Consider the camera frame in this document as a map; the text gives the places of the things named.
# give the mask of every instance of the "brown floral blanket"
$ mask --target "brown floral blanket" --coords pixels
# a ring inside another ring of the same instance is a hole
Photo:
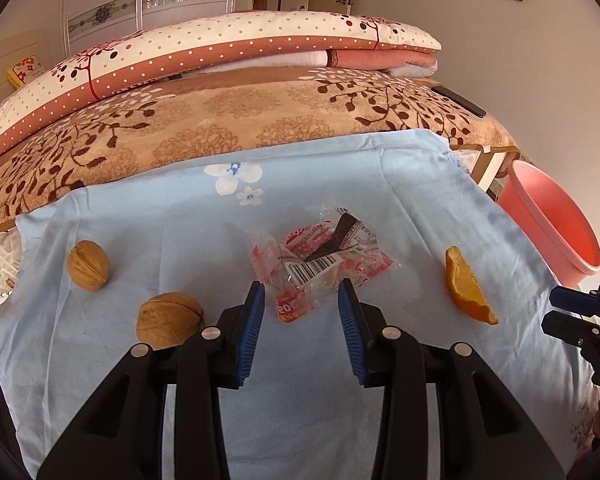
[[[72,189],[261,146],[430,128],[453,146],[518,154],[495,119],[471,115],[433,84],[371,71],[253,68],[128,90],[0,156],[0,231]]]

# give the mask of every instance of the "orange slice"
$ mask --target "orange slice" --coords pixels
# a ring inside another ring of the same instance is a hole
[[[475,279],[474,272],[456,246],[449,247],[445,253],[446,286],[456,305],[469,317],[478,321],[498,324],[484,293]]]

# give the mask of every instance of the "bed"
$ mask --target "bed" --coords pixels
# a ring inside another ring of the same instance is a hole
[[[376,18],[228,14],[89,49],[0,106],[0,294],[10,294],[0,383],[30,474],[137,341],[143,301],[186,292],[213,323],[254,278],[251,232],[291,232],[334,199],[401,265],[362,287],[363,300],[422,342],[471,343],[570,468],[599,391],[576,352],[541,332],[551,272],[476,185],[487,170],[506,174],[518,147],[494,117],[432,90],[437,81],[370,69],[439,49],[424,31]],[[280,55],[295,61],[272,62]],[[240,177],[247,163],[260,177]],[[205,171],[219,166],[231,189]],[[66,272],[84,238],[112,261],[102,293],[76,289]],[[454,244],[499,326],[452,304],[442,266]],[[368,478],[381,398],[350,377],[333,301],[288,326],[268,311],[253,377],[222,398],[235,478]],[[169,478],[172,457],[163,467]]]

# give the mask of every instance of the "polka dot fabric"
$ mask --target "polka dot fabric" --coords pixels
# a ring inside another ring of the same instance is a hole
[[[0,104],[0,155],[96,101],[186,70],[313,49],[408,49],[440,44],[419,28],[331,12],[240,12],[137,32],[53,67]]]

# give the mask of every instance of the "plastic wrapper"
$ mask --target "plastic wrapper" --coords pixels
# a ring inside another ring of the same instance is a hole
[[[349,278],[360,286],[398,263],[378,247],[376,234],[347,209],[323,206],[320,221],[280,238],[256,237],[251,259],[278,316],[290,323],[316,299]]]

